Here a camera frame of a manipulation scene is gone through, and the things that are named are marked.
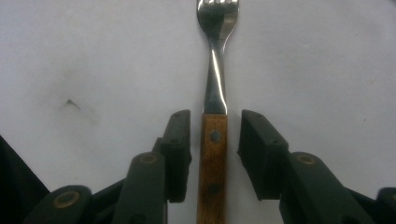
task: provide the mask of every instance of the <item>white surface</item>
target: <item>white surface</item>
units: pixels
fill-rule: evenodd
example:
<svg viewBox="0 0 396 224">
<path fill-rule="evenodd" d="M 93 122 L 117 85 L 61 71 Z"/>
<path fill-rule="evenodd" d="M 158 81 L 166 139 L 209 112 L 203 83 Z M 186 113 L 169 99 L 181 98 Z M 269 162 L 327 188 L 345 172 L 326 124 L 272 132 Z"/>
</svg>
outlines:
<svg viewBox="0 0 396 224">
<path fill-rule="evenodd" d="M 236 155 L 241 110 L 264 114 L 290 151 L 322 158 L 346 187 L 396 186 L 396 4 L 241 0 L 225 58 L 228 223 L 282 223 Z M 50 190 L 96 192 L 191 111 L 186 201 L 195 223 L 208 49 L 194 0 L 0 2 L 0 134 Z M 75 102 L 66 105 L 68 100 Z"/>
</svg>

